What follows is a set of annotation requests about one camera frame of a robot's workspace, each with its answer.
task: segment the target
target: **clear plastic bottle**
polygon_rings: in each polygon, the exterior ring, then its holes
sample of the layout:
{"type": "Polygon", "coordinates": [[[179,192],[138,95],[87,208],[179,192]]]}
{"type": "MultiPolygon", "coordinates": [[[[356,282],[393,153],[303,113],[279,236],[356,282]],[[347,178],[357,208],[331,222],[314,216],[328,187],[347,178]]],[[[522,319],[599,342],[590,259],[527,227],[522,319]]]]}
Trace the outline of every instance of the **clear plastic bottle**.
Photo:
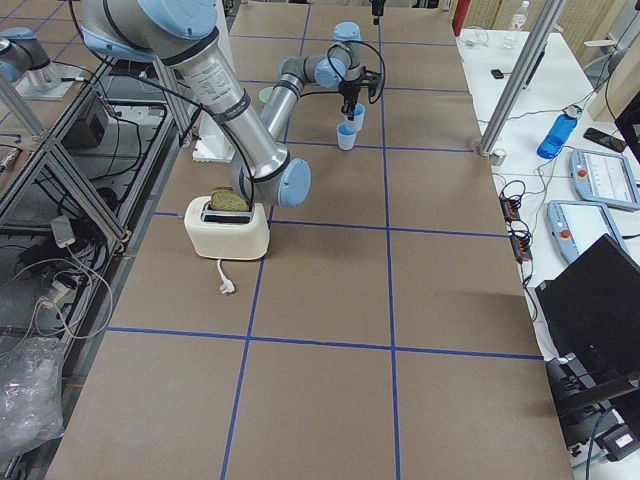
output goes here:
{"type": "Polygon", "coordinates": [[[518,43],[518,36],[522,31],[522,27],[527,22],[529,16],[529,2],[524,1],[520,8],[511,17],[511,24],[509,25],[509,31],[504,36],[502,46],[505,48],[513,48],[518,43]]]}
{"type": "Polygon", "coordinates": [[[582,109],[577,105],[570,105],[562,115],[556,118],[551,130],[538,147],[538,156],[546,159],[555,158],[565,144],[573,129],[578,124],[582,109]]]}

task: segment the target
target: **white desk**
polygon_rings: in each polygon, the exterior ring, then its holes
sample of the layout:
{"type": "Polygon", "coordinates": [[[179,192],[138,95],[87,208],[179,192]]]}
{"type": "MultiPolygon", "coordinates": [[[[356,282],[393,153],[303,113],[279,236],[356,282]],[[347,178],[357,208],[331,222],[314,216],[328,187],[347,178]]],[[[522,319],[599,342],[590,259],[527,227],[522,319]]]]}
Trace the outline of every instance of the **white desk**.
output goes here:
{"type": "MultiPolygon", "coordinates": [[[[489,31],[488,46],[469,47],[459,43],[458,49],[463,59],[465,75],[482,131],[486,127],[486,123],[483,121],[488,121],[491,118],[502,90],[507,84],[507,77],[502,80],[496,80],[492,77],[490,70],[499,68],[505,73],[511,72],[520,54],[526,35],[526,33],[523,33],[518,44],[519,48],[507,50],[500,45],[500,40],[503,38],[504,33],[501,31],[489,31]]],[[[462,38],[475,39],[475,32],[464,30],[462,38]]],[[[590,83],[564,39],[559,33],[553,33],[549,38],[545,56],[536,75],[529,88],[524,90],[518,98],[510,116],[516,117],[525,112],[540,110],[560,110],[571,103],[584,99],[591,91],[590,83]]],[[[524,181],[527,191],[540,191],[543,185],[535,170],[544,161],[536,155],[536,149],[558,115],[559,112],[541,113],[527,115],[521,119],[509,120],[496,143],[496,147],[507,150],[508,157],[502,166],[493,167],[493,172],[502,175],[507,182],[516,179],[524,181]]],[[[594,122],[585,110],[577,128],[569,137],[567,145],[607,152],[606,149],[582,138],[582,134],[588,127],[594,127],[607,133],[616,131],[616,127],[612,123],[594,122]]],[[[549,183],[545,202],[548,200],[579,200],[569,175],[568,160],[570,155],[571,150],[565,149],[556,159],[557,165],[553,173],[553,179],[549,183]]],[[[635,160],[628,148],[624,155],[629,159],[636,179],[640,179],[640,164],[635,160]]],[[[548,179],[551,169],[552,164],[543,168],[545,180],[548,179]]],[[[496,176],[496,188],[498,191],[502,189],[503,184],[503,180],[496,176]]],[[[565,260],[560,256],[555,240],[548,228],[546,205],[539,208],[543,201],[542,197],[542,195],[525,197],[520,209],[521,218],[530,228],[533,229],[534,225],[537,225],[532,245],[534,272],[530,283],[531,286],[538,285],[543,280],[554,279],[567,266],[565,260]]],[[[622,235],[640,233],[640,212],[630,213],[614,209],[610,209],[610,211],[622,235]]],[[[640,263],[640,238],[627,241],[627,248],[634,260],[640,263]]],[[[525,264],[525,274],[528,273],[529,268],[525,264]]],[[[546,332],[545,326],[543,324],[536,325],[536,333],[539,337],[538,342],[542,353],[548,358],[551,355],[551,349],[549,348],[548,332],[546,332]]],[[[594,452],[597,451],[598,447],[594,446],[594,452]]],[[[585,459],[586,454],[583,454],[575,459],[573,463],[574,465],[579,464],[585,459]]],[[[631,480],[638,478],[639,471],[640,453],[636,452],[617,463],[594,461],[591,466],[591,479],[631,480]]],[[[574,470],[574,475],[576,479],[583,479],[585,475],[584,468],[574,470]]]]}

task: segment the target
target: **plastic bag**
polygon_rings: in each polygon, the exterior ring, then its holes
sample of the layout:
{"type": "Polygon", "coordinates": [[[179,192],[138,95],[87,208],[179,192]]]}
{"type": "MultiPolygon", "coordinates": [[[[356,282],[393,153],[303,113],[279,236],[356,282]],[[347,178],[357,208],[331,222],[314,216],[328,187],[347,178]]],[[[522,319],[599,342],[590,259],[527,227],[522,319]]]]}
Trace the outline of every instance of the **plastic bag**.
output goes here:
{"type": "Polygon", "coordinates": [[[0,359],[0,460],[62,436],[63,361],[56,338],[28,338],[0,359]]]}

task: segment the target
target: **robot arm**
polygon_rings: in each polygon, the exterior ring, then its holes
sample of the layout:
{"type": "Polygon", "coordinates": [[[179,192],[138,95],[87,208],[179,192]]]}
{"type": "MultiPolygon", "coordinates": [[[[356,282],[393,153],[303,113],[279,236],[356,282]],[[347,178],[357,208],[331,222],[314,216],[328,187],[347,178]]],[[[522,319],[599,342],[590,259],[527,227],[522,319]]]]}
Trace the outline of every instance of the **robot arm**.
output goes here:
{"type": "Polygon", "coordinates": [[[39,92],[60,84],[51,59],[31,30],[18,27],[0,32],[0,75],[13,83],[25,72],[39,92]]]}
{"type": "Polygon", "coordinates": [[[215,0],[83,0],[83,34],[99,53],[179,71],[236,146],[236,192],[295,207],[311,186],[308,164],[274,140],[217,45],[215,0]]]}

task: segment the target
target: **cup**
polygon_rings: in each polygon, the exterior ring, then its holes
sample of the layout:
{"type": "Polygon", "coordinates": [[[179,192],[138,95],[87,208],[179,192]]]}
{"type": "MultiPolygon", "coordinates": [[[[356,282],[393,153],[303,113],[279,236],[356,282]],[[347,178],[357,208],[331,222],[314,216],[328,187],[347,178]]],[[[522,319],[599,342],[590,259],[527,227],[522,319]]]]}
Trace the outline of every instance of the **cup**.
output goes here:
{"type": "Polygon", "coordinates": [[[358,103],[356,104],[356,108],[353,111],[353,120],[349,120],[346,115],[344,116],[344,123],[347,124],[349,130],[356,133],[362,130],[362,123],[364,122],[364,112],[364,105],[358,103]]]}
{"type": "Polygon", "coordinates": [[[338,148],[340,150],[351,150],[356,143],[356,132],[349,129],[346,123],[338,125],[338,148]]]}

